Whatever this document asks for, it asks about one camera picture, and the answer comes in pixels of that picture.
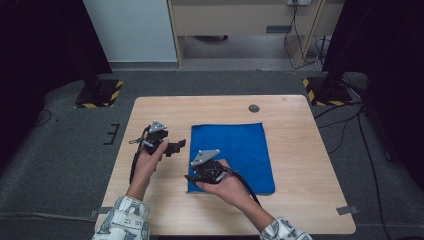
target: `blue towel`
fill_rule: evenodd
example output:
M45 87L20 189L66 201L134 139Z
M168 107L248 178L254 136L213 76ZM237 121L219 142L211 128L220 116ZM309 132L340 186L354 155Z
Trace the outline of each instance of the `blue towel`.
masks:
M221 150L214 159L226 159L231 169L238 171L255 194L275 192L262 123L192 126L188 174L196 176L190 168L190 162L194 160L199 150L214 149ZM188 183L188 192L202 191L192 183Z

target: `yellow and black hazard tape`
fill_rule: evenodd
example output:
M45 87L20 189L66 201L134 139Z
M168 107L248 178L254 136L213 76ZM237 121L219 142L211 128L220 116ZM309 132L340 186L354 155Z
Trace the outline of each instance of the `yellow and black hazard tape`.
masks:
M306 89L306 93L308 94L309 101L311 102L312 106L341 106L345 104L351 104L351 101L318 101L316 99L316 95L314 94L314 91L311 88L311 85L309 84L308 79L303 79L303 86Z
M86 103L82 103L82 104L76 104L75 107L77 107L77 108L110 107L115 103L116 98L118 97L119 92L121 91L122 84L124 84L124 81L121 81L121 80L119 80L116 83L116 87L114 89L114 92L113 92L112 96L110 97L110 100L107 101L107 102L103 102L103 103L86 102Z

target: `sleeve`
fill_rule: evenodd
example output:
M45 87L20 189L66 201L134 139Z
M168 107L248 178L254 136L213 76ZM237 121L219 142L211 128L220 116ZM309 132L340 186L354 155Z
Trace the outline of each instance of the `sleeve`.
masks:
M92 240L147 240L150 236L149 212L150 208L142 201L120 196Z
M261 240L312 240L309 234L294 228L289 221L278 217L260 234Z

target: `person's left hand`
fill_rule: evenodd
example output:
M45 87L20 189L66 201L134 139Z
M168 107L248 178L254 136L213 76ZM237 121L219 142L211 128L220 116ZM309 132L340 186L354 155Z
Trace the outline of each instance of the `person's left hand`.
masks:
M141 151L135 166L133 180L126 193L127 196L143 201L144 194L150 183L150 177L156 170L158 163L162 160L162 154L167 147L168 140L166 139L152 155L149 155L145 149Z

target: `table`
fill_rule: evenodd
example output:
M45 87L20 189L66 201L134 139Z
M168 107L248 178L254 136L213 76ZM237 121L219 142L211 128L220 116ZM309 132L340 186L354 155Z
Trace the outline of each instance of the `table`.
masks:
M259 112L250 112L251 104ZM170 142L187 139L186 147L163 157L145 195L151 207L152 235L257 235L237 209L216 196L188 194L191 126L262 122L267 138L276 191L258 196L273 216L284 216L311 234L351 234L350 214L336 208L346 201L315 124L308 101L301 95L140 97L135 101L102 207L113 206L128 188L136 145L153 120L168 126ZM106 215L99 215L96 228Z

